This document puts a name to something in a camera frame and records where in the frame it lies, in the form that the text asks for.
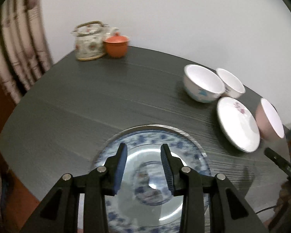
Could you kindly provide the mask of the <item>large blue floral plate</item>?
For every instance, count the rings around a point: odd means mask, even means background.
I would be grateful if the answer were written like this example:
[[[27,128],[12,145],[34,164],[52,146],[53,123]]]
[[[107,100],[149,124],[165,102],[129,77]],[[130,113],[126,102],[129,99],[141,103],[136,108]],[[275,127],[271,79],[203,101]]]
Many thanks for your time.
[[[120,190],[106,197],[110,232],[179,232],[181,196],[168,189],[160,151],[168,144],[171,154],[198,173],[211,175],[207,155],[188,133],[166,125],[143,125],[122,131],[106,142],[93,162],[95,169],[115,155],[121,143],[128,148]]]

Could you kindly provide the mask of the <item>large pink bowl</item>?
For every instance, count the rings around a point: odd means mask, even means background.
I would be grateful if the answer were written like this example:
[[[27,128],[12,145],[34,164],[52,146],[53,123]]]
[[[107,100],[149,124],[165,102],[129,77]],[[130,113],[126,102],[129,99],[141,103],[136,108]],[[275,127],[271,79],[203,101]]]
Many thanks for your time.
[[[260,99],[255,111],[255,120],[264,140],[275,141],[284,138],[284,127],[280,116],[267,99]]]

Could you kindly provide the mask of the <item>white plate pink roses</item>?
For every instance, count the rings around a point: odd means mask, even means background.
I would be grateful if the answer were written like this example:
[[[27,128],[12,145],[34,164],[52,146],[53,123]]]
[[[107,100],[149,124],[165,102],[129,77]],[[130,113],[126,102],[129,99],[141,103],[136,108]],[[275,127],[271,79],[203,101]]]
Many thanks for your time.
[[[238,100],[222,97],[217,104],[217,117],[221,130],[237,149],[252,153],[260,144],[260,132],[254,116]]]

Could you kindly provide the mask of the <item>white bowl pink base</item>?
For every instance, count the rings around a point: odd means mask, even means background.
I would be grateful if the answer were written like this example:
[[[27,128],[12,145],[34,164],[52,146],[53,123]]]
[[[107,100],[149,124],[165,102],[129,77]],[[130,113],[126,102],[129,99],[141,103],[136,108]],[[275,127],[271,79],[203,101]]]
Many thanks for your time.
[[[231,72],[223,68],[217,68],[216,74],[225,85],[225,92],[223,93],[223,96],[237,99],[245,93],[245,86],[238,79],[238,77],[233,75]]]

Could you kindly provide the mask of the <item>white bowl blue print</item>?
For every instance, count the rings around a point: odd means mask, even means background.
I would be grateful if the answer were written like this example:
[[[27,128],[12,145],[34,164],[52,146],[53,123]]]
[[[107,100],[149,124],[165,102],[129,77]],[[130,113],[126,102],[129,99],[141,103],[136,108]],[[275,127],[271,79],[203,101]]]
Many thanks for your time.
[[[201,103],[214,102],[225,92],[225,85],[218,75],[201,65],[184,67],[183,84],[187,94]]]

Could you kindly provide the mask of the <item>orange lidded cup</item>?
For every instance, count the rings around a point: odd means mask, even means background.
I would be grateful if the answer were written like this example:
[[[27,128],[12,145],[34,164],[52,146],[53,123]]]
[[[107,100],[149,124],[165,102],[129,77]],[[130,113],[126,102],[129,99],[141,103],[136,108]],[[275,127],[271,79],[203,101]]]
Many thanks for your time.
[[[106,53],[112,58],[124,57],[128,51],[130,39],[116,32],[103,41]]]

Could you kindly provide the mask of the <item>floral ceramic teapot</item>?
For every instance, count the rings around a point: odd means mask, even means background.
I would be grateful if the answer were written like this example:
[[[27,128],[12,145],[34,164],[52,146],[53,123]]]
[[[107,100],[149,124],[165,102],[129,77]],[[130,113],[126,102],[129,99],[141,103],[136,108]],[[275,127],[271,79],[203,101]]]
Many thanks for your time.
[[[90,61],[106,54],[104,40],[115,35],[117,27],[110,27],[101,21],[77,25],[71,34],[75,37],[75,57],[79,61]]]

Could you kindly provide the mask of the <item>beige patterned curtain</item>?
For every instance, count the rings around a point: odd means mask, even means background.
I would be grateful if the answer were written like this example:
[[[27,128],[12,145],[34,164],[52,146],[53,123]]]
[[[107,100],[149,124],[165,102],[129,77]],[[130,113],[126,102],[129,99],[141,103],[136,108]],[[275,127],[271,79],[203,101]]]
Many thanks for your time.
[[[0,0],[0,85],[15,104],[53,66],[40,0]]]

